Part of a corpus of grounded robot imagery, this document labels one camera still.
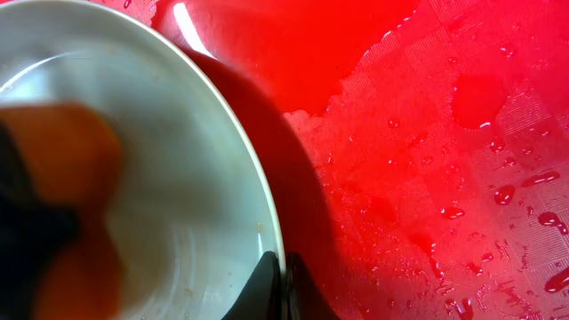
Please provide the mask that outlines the orange green sponge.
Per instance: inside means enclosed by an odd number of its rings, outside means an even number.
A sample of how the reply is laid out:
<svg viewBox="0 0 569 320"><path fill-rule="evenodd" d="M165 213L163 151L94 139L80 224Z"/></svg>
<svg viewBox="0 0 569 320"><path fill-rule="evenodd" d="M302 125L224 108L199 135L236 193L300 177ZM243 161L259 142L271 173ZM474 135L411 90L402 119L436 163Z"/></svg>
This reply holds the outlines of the orange green sponge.
<svg viewBox="0 0 569 320"><path fill-rule="evenodd" d="M40 200L73 211L79 224L77 238L45 270L30 319L115 316L122 271L105 226L124 160L115 132L100 113L76 103L9 106L2 126Z"/></svg>

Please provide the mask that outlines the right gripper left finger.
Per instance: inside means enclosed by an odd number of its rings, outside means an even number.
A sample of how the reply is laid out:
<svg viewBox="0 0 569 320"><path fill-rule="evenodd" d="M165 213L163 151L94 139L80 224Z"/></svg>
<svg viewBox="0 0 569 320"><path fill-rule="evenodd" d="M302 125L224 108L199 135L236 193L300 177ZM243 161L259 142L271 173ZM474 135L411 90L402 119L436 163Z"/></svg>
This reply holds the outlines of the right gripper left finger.
<svg viewBox="0 0 569 320"><path fill-rule="evenodd" d="M1 127L1 320L29 320L45 270L75 240L68 208L40 200L15 139Z"/></svg>

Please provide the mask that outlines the light blue plate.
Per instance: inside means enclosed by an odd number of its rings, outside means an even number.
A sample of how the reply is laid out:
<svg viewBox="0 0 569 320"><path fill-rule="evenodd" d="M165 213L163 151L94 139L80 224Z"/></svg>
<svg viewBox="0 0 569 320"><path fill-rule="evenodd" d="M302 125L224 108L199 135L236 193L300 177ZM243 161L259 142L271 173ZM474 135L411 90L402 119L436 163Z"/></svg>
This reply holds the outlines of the light blue plate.
<svg viewBox="0 0 569 320"><path fill-rule="evenodd" d="M220 319L260 258L285 270L276 207L232 108L175 45L87 1L1 7L1 100L80 101L121 140L107 226L125 272L121 319Z"/></svg>

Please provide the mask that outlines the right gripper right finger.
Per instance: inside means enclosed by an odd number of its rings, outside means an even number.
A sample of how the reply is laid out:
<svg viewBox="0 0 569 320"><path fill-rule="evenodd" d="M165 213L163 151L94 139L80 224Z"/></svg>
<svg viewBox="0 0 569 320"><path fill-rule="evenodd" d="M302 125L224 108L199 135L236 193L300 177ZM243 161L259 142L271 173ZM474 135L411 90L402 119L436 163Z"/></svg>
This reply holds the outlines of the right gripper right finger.
<svg viewBox="0 0 569 320"><path fill-rule="evenodd" d="M297 252L286 270L274 252L265 252L222 320L339 320Z"/></svg>

